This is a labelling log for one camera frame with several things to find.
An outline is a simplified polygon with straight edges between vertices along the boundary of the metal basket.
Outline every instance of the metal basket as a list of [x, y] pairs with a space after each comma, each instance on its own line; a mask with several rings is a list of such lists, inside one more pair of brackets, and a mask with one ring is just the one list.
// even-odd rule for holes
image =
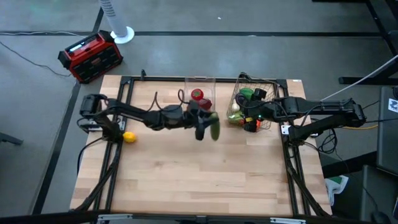
[[[278, 84], [274, 81], [271, 80], [265, 80], [262, 78], [256, 78], [256, 77], [251, 77], [248, 74], [241, 72], [239, 74], [239, 77], [236, 79], [236, 84], [234, 87], [234, 92], [231, 97], [231, 101], [229, 102], [228, 106], [228, 111], [226, 112], [227, 118], [230, 118], [230, 116], [235, 115], [236, 112], [232, 110], [232, 104], [235, 103], [235, 95], [239, 93], [240, 89], [242, 88], [250, 88], [252, 90], [256, 88], [260, 88], [262, 90], [265, 90], [267, 92], [267, 95], [263, 101], [272, 101], [275, 98], [275, 93], [278, 89]], [[228, 119], [228, 122], [237, 126], [243, 126], [243, 121], [238, 121], [236, 119]], [[257, 132], [264, 130], [264, 129], [269, 129], [271, 127], [271, 122], [270, 121], [261, 121], [261, 125], [257, 128]]]

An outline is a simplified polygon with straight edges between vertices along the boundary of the white cable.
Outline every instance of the white cable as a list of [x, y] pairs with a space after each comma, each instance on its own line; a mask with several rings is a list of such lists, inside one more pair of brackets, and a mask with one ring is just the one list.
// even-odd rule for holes
[[21, 34], [24, 34], [24, 35], [32, 35], [32, 34], [46, 34], [46, 33], [48, 33], [48, 34], [70, 34], [70, 35], [75, 35], [75, 36], [78, 36], [78, 37], [81, 37], [81, 38], [85, 38], [85, 37], [83, 37], [83, 36], [80, 36], [80, 35], [78, 35], [78, 34], [74, 34], [74, 33], [72, 33], [72, 32], [66, 32], [66, 31], [56, 31], [56, 32], [49, 32], [49, 31], [38, 31], [38, 32], [18, 32], [18, 33], [7, 33], [7, 32], [2, 32], [2, 33], [0, 33], [1, 35], [21, 35]]
[[334, 95], [336, 95], [336, 94], [339, 94], [339, 93], [341, 93], [342, 91], [345, 91], [345, 90], [351, 88], [352, 86], [355, 86], [356, 84], [360, 83], [361, 81], [363, 81], [363, 80], [365, 80], [365, 79], [371, 77], [372, 75], [375, 75], [375, 74], [379, 73], [382, 69], [384, 69], [384, 67], [386, 67], [388, 64], [390, 64], [393, 60], [395, 60], [395, 59], [397, 59], [397, 58], [398, 58], [398, 55], [396, 55], [395, 57], [393, 57], [392, 59], [390, 59], [390, 60], [389, 60], [388, 62], [386, 62], [384, 65], [381, 65], [378, 69], [376, 69], [375, 71], [373, 71], [373, 72], [370, 73], [369, 75], [366, 75], [366, 76], [363, 77], [362, 79], [358, 80], [356, 83], [353, 83], [353, 84], [347, 86], [346, 88], [344, 88], [344, 89], [342, 89], [342, 90], [339, 90], [339, 91], [337, 91], [336, 93], [334, 93], [334, 94], [332, 94], [332, 95], [330, 95], [330, 96], [328, 96], [328, 97], [325, 97], [325, 98], [322, 99], [321, 101], [323, 101], [323, 100], [325, 100], [325, 99], [327, 99], [327, 98], [330, 98], [330, 97], [332, 97], [332, 96], [334, 96]]

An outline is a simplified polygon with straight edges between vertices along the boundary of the wooden tabletop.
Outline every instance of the wooden tabletop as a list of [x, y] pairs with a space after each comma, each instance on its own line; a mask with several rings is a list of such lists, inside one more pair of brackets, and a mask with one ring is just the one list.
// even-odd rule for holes
[[[105, 76], [100, 92], [116, 98], [120, 79]], [[290, 96], [305, 97], [301, 80], [287, 83]], [[161, 106], [176, 104], [180, 88], [184, 89], [184, 82], [134, 82], [131, 104], [148, 108], [155, 91], [159, 92]], [[258, 133], [230, 126], [226, 110], [233, 88], [234, 83], [216, 84], [216, 110], [221, 121], [221, 135], [216, 142], [208, 131], [204, 140], [197, 141], [194, 129], [153, 131], [140, 122], [127, 121], [126, 131], [134, 132], [137, 141], [123, 144], [112, 212], [292, 215], [279, 124], [272, 123], [270, 129]], [[90, 133], [87, 142], [100, 136]], [[315, 144], [313, 139], [307, 141]], [[105, 146], [106, 142], [99, 142], [85, 151], [71, 208], [79, 206], [97, 184]], [[300, 146], [300, 153], [309, 191], [331, 213], [318, 152]], [[107, 191], [106, 186], [101, 208]], [[297, 186], [296, 195], [303, 213]]]

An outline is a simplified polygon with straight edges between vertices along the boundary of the red portable generator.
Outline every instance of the red portable generator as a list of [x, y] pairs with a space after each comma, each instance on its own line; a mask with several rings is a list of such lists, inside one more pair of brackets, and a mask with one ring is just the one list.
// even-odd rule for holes
[[111, 34], [100, 30], [61, 51], [58, 59], [80, 83], [89, 83], [119, 65], [123, 57]]

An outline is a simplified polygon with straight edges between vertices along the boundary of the yellow lemon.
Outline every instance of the yellow lemon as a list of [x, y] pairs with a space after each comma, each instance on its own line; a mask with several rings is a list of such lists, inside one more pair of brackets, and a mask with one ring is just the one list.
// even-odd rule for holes
[[132, 132], [126, 131], [123, 134], [123, 139], [125, 142], [134, 142], [136, 140], [136, 135]]

